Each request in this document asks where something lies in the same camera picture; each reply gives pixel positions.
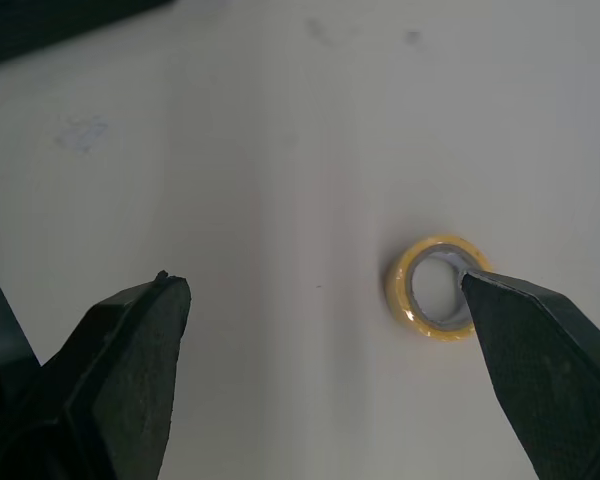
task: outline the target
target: adhesive tape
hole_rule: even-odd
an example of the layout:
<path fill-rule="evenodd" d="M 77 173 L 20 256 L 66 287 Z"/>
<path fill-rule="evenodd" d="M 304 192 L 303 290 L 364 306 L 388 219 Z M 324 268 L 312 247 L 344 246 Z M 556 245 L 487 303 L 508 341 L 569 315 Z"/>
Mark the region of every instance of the adhesive tape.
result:
<path fill-rule="evenodd" d="M 425 238 L 404 252 L 389 269 L 385 283 L 387 302 L 395 319 L 411 325 L 421 334 L 443 342 L 452 342 L 473 334 L 473 320 L 462 300 L 456 311 L 443 320 L 427 317 L 413 293 L 413 274 L 426 258 L 439 258 L 460 274 L 468 268 L 491 271 L 491 264 L 474 245 L 454 235 Z"/>

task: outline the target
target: yellow tape roll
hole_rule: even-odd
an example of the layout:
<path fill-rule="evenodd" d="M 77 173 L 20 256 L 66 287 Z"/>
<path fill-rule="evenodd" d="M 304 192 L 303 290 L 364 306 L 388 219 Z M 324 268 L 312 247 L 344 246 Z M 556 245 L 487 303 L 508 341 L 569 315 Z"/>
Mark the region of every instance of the yellow tape roll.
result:
<path fill-rule="evenodd" d="M 470 316 L 458 329 L 442 329 L 428 321 L 413 296 L 413 272 L 420 261 L 431 254 L 450 255 L 468 267 L 491 271 L 491 264 L 474 245 L 454 235 L 425 238 L 404 252 L 389 269 L 385 283 L 387 302 L 395 319 L 411 325 L 421 334 L 443 342 L 452 342 L 473 334 Z"/>

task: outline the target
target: dark stain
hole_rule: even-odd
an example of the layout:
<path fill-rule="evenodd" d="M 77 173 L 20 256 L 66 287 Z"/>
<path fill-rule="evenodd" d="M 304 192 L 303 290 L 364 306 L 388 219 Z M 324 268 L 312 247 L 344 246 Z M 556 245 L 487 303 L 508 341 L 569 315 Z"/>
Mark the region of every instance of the dark stain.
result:
<path fill-rule="evenodd" d="M 404 34 L 404 43 L 410 46 L 415 46 L 420 43 L 422 34 L 418 30 L 407 30 Z"/>
<path fill-rule="evenodd" d="M 333 40 L 329 38 L 327 29 L 319 18 L 306 18 L 304 21 L 304 28 L 307 30 L 307 34 L 323 47 L 334 46 Z"/>

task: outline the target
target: tape roll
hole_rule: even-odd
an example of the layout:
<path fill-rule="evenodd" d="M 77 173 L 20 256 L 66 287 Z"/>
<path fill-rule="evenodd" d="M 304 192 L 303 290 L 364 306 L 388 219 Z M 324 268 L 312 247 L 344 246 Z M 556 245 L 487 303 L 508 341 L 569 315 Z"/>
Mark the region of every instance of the tape roll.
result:
<path fill-rule="evenodd" d="M 416 267 L 429 257 L 446 261 L 458 274 L 467 268 L 492 271 L 483 253 L 460 237 L 437 235 L 420 240 L 405 251 L 387 273 L 385 293 L 393 316 L 421 334 L 443 342 L 453 342 L 472 335 L 475 329 L 464 299 L 456 311 L 442 321 L 427 318 L 415 299 L 413 274 Z"/>

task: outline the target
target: white table surface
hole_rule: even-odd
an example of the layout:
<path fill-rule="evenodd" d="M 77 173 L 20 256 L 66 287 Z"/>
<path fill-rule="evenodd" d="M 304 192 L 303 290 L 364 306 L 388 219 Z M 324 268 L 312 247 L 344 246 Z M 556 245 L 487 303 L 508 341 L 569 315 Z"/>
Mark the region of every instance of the white table surface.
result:
<path fill-rule="evenodd" d="M 191 285 L 161 479 L 535 478 L 475 338 L 385 306 L 439 232 L 600 327 L 600 0 L 183 0 L 0 66 L 0 283 L 40 360 Z"/>

